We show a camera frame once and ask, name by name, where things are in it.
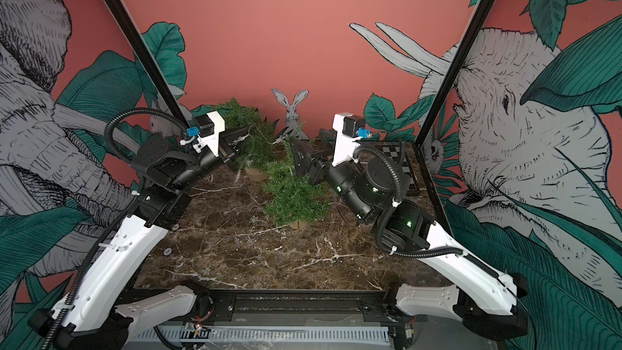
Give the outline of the large green christmas tree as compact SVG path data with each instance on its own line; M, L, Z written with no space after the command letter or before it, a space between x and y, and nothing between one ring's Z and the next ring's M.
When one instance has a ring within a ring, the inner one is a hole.
M237 163L240 168L265 171L276 160L273 142L278 120L270 122L256 107L244 107L235 98L219 104L215 110L225 120L227 129L242 129L236 146L240 149Z

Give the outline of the large tree wooden base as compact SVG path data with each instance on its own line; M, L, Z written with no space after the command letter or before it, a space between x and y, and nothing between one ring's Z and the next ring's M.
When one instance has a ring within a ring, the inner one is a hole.
M246 172L246 176L251 181L261 182L261 181L266 181L269 178L268 173L263 172L262 170L256 169L256 168L245 168L245 172Z

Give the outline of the small green christmas tree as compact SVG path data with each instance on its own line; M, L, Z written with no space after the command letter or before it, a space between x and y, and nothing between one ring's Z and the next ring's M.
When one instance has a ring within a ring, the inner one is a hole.
M306 178L298 178L290 150L285 148L280 159L270 162L267 173L269 178L262 183L262 191L271 199L264 213L276 226L314 222L327 214L330 207L327 187L311 186Z

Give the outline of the small tree wooden base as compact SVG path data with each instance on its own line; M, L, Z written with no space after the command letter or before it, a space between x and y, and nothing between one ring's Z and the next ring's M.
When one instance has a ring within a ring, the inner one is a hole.
M295 229L295 230L305 230L307 228L309 228L309 222L303 221L303 220L295 220L291 223L288 224L289 228Z

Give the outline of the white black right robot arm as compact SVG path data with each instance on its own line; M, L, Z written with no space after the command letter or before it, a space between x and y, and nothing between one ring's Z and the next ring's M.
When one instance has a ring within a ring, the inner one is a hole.
M406 316L432 315L461 322L488 340L525 336L529 314L520 298L526 279L487 264L457 242L407 198L408 177L378 148L354 142L343 161L336 147L316 150L290 139L296 175L312 186L327 183L359 221L374 222L374 242L392 256L419 260L450 281L445 287L401 285L395 307Z

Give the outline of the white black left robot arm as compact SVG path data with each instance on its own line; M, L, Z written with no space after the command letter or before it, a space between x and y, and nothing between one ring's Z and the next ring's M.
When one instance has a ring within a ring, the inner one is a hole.
M122 121L141 114L179 126L180 144L191 150L178 151L155 134L128 157L113 133ZM220 165L236 168L252 131L251 126L227 128L218 111L197 116L193 123L188 126L150 108L128 110L107 123L106 145L145 185L89 250L68 294L29 319L29 327L44 339L43 349L120 349L134 335L200 308L202 292L184 285L137 306L115 304L144 259L184 214L194 183Z

